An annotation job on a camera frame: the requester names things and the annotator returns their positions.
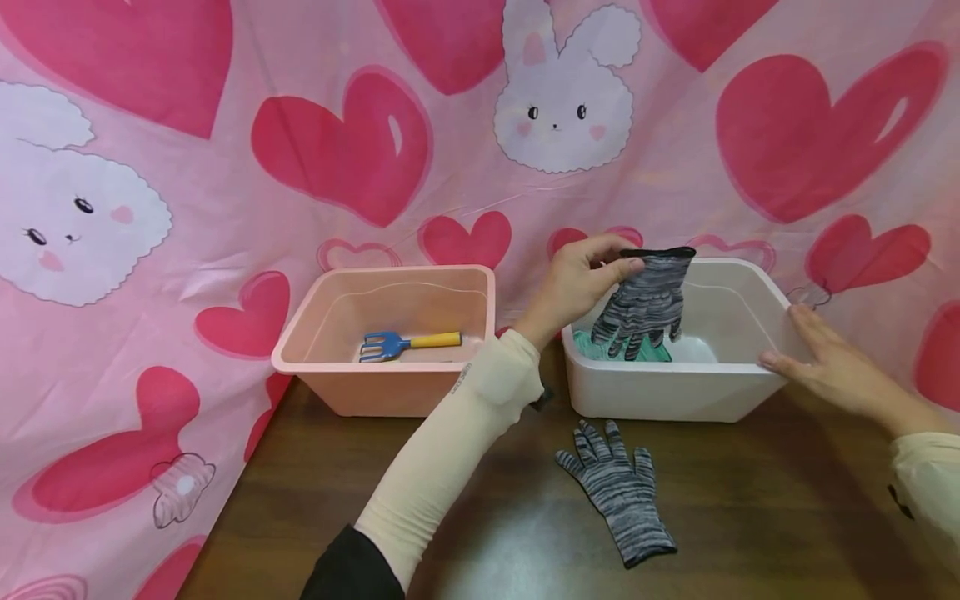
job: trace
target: arm sleeve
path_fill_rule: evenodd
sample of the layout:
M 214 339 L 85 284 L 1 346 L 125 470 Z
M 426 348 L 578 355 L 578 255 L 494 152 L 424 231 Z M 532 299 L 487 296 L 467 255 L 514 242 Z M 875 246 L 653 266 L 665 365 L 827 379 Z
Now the arm sleeve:
M 403 589 L 373 542 L 349 525 L 317 560 L 300 600 L 403 600 Z
M 427 543 L 493 442 L 543 392 L 540 354 L 508 330 L 468 363 L 390 464 L 356 530 L 406 591 Z
M 897 498 L 960 577 L 960 436 L 915 433 L 893 442 Z

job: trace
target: bunny eye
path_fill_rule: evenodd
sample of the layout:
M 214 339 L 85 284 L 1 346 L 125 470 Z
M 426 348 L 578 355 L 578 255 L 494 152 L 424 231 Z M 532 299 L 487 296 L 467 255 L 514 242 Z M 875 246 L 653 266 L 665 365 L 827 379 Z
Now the bunny eye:
M 29 228 L 24 230 L 24 235 L 30 238 L 30 241 L 37 244 L 38 246 L 46 246 L 47 238 L 43 237 L 43 234 L 34 228 Z
M 93 214 L 93 205 L 87 202 L 85 198 L 74 198 L 73 205 L 88 215 Z

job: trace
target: black sleeve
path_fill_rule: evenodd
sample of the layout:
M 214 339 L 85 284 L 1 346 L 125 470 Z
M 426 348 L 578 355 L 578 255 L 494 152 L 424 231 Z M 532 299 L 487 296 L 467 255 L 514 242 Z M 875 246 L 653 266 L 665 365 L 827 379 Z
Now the black sleeve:
M 403 588 L 370 538 L 348 525 L 317 560 L 300 600 L 403 600 Z

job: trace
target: white plastic basin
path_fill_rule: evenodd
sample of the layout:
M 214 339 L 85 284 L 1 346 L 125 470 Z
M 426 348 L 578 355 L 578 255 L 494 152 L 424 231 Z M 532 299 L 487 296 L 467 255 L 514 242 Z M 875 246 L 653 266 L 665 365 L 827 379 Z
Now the white plastic basin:
M 684 281 L 683 335 L 666 340 L 672 363 L 590 360 L 573 342 L 590 331 L 613 289 L 564 329 L 573 409 L 590 418 L 743 419 L 786 381 L 756 363 L 768 348 L 808 360 L 786 314 L 789 301 L 758 266 L 737 258 L 696 258 Z

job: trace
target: glove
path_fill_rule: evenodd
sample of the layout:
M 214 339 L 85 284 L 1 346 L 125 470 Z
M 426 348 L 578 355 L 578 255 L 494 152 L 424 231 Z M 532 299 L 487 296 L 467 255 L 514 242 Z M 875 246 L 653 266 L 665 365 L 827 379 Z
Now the glove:
M 586 421 L 573 431 L 578 460 L 566 450 L 554 457 L 576 479 L 597 511 L 607 520 L 623 565 L 633 568 L 658 554 L 676 554 L 677 544 L 660 522 L 654 504 L 657 481 L 646 448 L 634 450 L 630 464 L 620 430 L 607 421 L 610 445 Z
M 697 251 L 689 246 L 670 250 L 622 251 L 624 257 L 639 256 L 643 271 L 620 284 L 600 318 L 593 324 L 590 340 L 604 345 L 612 340 L 608 355 L 615 358 L 627 346 L 625 358 L 636 360 L 645 336 L 654 348 L 663 344 L 663 331 L 670 328 L 670 341 L 680 337 L 684 312 L 686 271 Z

